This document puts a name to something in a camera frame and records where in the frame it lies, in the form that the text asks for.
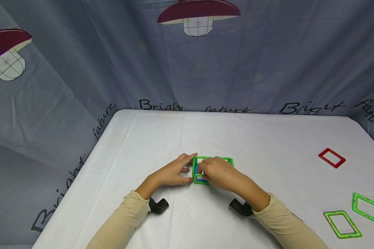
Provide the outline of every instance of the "lamp print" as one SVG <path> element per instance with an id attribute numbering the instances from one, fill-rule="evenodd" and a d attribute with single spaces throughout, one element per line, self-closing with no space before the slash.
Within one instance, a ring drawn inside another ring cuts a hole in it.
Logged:
<path id="1" fill-rule="evenodd" d="M 26 63 L 17 51 L 31 41 L 32 36 L 22 29 L 0 30 L 0 79 L 12 81 L 21 76 Z"/>
<path id="2" fill-rule="evenodd" d="M 205 36 L 213 29 L 213 21 L 241 16 L 240 10 L 225 0 L 179 0 L 158 17 L 161 24 L 183 23 L 188 36 Z"/>

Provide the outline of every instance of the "white table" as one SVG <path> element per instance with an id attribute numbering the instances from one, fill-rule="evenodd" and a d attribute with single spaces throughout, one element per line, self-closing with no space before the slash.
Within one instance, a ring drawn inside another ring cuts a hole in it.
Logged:
<path id="1" fill-rule="evenodd" d="M 346 162 L 318 157 L 330 148 Z M 330 248 L 374 248 L 374 222 L 352 211 L 352 194 L 374 200 L 374 141 L 346 117 L 122 110 L 101 136 L 34 249 L 85 248 L 145 177 L 181 153 L 232 157 Z M 234 194 L 211 186 L 163 188 L 170 207 L 150 213 L 127 248 L 281 248 L 254 220 L 228 208 Z M 323 212 L 345 210 L 363 234 L 338 239 Z"/>

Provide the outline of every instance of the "black wrist strap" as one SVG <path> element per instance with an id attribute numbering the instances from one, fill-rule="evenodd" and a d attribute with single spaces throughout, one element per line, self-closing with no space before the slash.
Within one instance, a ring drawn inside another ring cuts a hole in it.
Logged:
<path id="1" fill-rule="evenodd" d="M 237 201 L 237 199 L 234 198 L 234 200 L 230 202 L 229 207 L 232 207 L 234 210 L 237 211 L 237 213 L 244 217 L 253 215 L 252 208 L 248 204 L 248 202 L 245 202 L 244 205 L 242 205 L 239 201 Z"/>
<path id="2" fill-rule="evenodd" d="M 165 199 L 161 199 L 156 203 L 153 198 L 150 198 L 148 205 L 150 206 L 151 212 L 156 214 L 163 213 L 169 207 L 169 203 Z"/>

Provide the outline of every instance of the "long sleeve shirt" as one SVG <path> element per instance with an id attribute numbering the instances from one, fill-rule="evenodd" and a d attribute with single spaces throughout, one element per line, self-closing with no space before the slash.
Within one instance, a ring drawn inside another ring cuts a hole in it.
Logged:
<path id="1" fill-rule="evenodd" d="M 269 193 L 269 205 L 253 212 L 258 220 L 285 249 L 328 249 L 328 246 L 302 220 L 288 210 L 284 203 Z M 121 206 L 106 220 L 86 249 L 121 249 L 134 229 L 150 211 L 148 200 L 135 191 L 124 197 Z"/>

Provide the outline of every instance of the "right hand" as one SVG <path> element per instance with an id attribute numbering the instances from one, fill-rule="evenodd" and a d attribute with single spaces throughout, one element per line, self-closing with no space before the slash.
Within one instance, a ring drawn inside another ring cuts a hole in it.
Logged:
<path id="1" fill-rule="evenodd" d="M 236 193 L 238 186 L 250 178 L 236 170 L 231 164 L 220 157 L 207 158 L 198 164 L 197 173 L 202 174 L 214 187 Z"/>

